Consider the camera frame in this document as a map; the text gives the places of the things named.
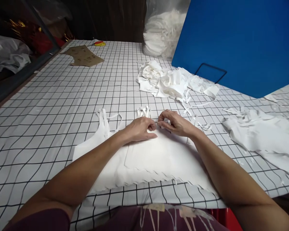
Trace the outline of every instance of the cardboard pattern piece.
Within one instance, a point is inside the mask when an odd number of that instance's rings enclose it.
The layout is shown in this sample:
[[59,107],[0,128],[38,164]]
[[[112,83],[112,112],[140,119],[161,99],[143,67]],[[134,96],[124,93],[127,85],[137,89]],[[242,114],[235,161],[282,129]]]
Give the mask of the cardboard pattern piece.
[[62,54],[70,55],[74,58],[74,63],[71,63],[71,65],[73,66],[92,67],[104,61],[102,58],[93,54],[86,45],[70,47],[66,52],[63,52]]

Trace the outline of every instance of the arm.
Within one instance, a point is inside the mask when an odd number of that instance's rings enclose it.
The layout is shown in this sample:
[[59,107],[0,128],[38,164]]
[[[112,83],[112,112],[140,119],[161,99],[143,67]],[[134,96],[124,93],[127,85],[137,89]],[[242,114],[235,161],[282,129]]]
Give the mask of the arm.
[[[164,118],[169,119],[171,125],[165,123]],[[201,130],[168,110],[161,113],[157,125],[194,142],[215,188],[244,230],[289,230],[288,214]]]
[[85,199],[100,172],[119,148],[131,141],[156,137],[156,134],[148,133],[147,129],[156,129],[153,120],[146,117],[135,119],[125,129],[72,162],[33,195],[9,225],[36,212],[54,208],[63,209],[71,219],[76,207]]

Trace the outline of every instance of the hand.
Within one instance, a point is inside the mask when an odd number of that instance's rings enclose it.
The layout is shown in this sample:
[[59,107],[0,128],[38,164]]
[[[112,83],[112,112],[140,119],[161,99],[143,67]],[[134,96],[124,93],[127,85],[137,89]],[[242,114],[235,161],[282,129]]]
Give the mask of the hand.
[[156,138],[155,133],[148,133],[147,129],[154,131],[156,129],[155,122],[147,117],[140,117],[126,126],[122,131],[126,135],[127,143],[132,141],[142,141]]
[[[171,124],[168,124],[164,121],[164,119],[166,118],[170,120]],[[197,130],[194,125],[192,125],[189,121],[180,116],[176,111],[170,110],[163,111],[160,114],[160,116],[158,117],[157,125],[168,129],[169,131],[175,133],[178,136],[189,137]]]

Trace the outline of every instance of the maroon shirt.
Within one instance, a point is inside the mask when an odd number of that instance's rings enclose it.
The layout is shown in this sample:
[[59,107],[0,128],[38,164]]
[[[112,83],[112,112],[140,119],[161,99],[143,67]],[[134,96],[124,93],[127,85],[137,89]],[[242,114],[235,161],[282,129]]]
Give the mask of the maroon shirt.
[[[48,209],[18,221],[6,231],[69,231],[69,228],[70,220],[63,210]],[[229,231],[203,210],[168,204],[120,207],[108,222],[95,230]]]

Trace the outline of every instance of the metal frame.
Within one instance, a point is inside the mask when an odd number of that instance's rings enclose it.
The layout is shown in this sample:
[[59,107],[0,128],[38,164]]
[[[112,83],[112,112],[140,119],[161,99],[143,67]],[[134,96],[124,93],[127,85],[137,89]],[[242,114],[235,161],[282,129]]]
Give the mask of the metal frame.
[[216,66],[212,66],[212,65],[207,64],[207,63],[202,63],[202,64],[198,67],[195,75],[197,75],[197,72],[198,72],[199,69],[202,67],[202,65],[205,65],[205,66],[208,66],[208,67],[211,67],[211,68],[214,68],[214,69],[217,69],[217,70],[219,70],[219,71],[223,71],[223,72],[224,72],[224,74],[215,82],[215,84],[218,83],[218,82],[227,74],[227,71],[224,70],[224,69],[218,68],[218,67],[216,67]]
[[32,14],[36,22],[39,24],[43,32],[47,35],[53,44],[53,48],[47,51],[45,54],[41,55],[34,62],[28,64],[15,75],[9,77],[9,81],[4,81],[0,84],[0,102],[2,102],[6,97],[8,97],[17,87],[19,87],[23,82],[25,82],[34,71],[41,68],[48,60],[50,60],[54,54],[56,54],[61,47],[57,44],[55,38],[52,36],[47,26],[44,24],[43,20],[40,18],[38,13],[35,11],[33,6],[27,0],[21,0],[22,3],[27,7],[29,12]]

